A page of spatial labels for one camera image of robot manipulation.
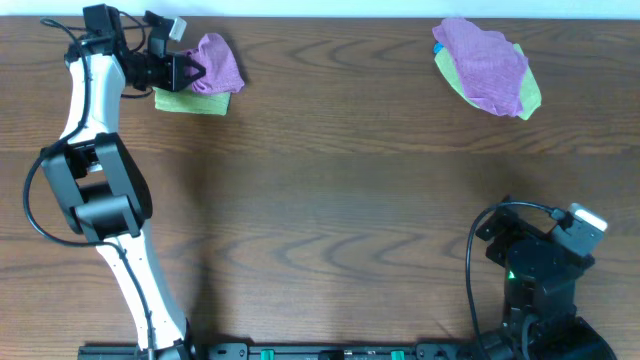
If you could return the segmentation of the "purple microfiber cloth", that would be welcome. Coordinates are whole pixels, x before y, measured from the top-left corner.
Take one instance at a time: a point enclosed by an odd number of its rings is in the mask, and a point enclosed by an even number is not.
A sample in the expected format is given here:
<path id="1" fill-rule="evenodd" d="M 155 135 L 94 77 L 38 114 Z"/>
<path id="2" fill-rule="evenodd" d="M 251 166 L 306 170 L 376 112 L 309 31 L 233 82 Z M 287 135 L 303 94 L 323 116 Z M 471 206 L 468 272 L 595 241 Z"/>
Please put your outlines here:
<path id="1" fill-rule="evenodd" d="M 245 86 L 234 54 L 220 34 L 205 34 L 196 48 L 185 50 L 184 54 L 205 68 L 205 75 L 191 84 L 194 93 L 239 93 Z"/>

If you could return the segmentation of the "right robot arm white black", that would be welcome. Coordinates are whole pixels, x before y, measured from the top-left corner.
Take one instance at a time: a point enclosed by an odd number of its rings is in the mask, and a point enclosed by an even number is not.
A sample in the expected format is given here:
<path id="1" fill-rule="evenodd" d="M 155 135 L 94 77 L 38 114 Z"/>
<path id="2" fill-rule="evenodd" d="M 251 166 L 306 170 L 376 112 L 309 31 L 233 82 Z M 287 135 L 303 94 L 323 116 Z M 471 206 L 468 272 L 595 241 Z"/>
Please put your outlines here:
<path id="1" fill-rule="evenodd" d="M 586 207 L 531 203 L 554 222 L 542 231 L 517 212 L 522 202 L 503 198 L 483 210 L 468 237 L 487 242 L 486 256 L 504 270 L 498 329 L 477 333 L 479 359 L 612 359 L 606 340 L 577 314 L 576 282 L 591 268 L 607 222 Z"/>

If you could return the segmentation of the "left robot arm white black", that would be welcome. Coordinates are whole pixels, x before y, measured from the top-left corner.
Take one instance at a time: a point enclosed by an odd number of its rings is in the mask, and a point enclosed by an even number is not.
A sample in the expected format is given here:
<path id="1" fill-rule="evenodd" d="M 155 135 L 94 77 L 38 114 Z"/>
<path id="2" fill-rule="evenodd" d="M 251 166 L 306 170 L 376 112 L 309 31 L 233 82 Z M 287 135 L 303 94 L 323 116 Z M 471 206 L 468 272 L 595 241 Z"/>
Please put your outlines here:
<path id="1" fill-rule="evenodd" d="M 203 359 L 152 244 L 151 193 L 118 134 L 126 86 L 177 91 L 193 76 L 191 60 L 151 40 L 143 53 L 121 40 L 83 40 L 65 56 L 71 107 L 60 139 L 42 150 L 42 169 L 71 230 L 110 267 L 137 331 L 132 349 L 100 347 L 118 359 Z"/>

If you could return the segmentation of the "folded green cloth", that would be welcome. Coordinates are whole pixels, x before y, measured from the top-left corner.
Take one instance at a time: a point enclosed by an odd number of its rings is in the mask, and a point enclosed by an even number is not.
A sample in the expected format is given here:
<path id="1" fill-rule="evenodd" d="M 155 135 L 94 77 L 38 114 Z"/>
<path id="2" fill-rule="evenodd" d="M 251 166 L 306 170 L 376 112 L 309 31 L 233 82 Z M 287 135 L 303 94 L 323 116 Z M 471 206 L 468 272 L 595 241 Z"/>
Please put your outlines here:
<path id="1" fill-rule="evenodd" d="M 225 116 L 231 100 L 230 93 L 202 95 L 192 92 L 189 88 L 180 92 L 171 92 L 156 87 L 153 90 L 155 108 L 172 113 Z"/>

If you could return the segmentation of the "crumpled purple cloth on pile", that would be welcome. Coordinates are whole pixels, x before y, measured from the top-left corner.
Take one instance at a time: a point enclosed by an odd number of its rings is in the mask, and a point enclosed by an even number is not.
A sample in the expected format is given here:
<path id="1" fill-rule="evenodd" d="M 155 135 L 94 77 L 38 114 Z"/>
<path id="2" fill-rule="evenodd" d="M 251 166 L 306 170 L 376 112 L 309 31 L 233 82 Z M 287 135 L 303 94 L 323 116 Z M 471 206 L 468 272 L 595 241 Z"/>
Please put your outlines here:
<path id="1" fill-rule="evenodd" d="M 528 59 L 502 33 L 482 30 L 464 18 L 446 18 L 433 35 L 452 57 L 467 99 L 497 116 L 523 111 L 520 92 Z"/>

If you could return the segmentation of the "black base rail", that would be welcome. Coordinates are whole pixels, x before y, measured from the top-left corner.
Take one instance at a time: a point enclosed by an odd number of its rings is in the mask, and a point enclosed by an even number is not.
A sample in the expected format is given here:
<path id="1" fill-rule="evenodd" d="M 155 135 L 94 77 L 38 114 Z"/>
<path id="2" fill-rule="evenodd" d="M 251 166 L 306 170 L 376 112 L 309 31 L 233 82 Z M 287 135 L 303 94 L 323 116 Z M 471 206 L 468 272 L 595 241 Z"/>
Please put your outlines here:
<path id="1" fill-rule="evenodd" d="M 156 350 L 154 359 L 201 360 L 480 360 L 488 355 L 467 343 L 417 345 L 249 345 L 240 342 L 196 345 L 189 351 Z"/>

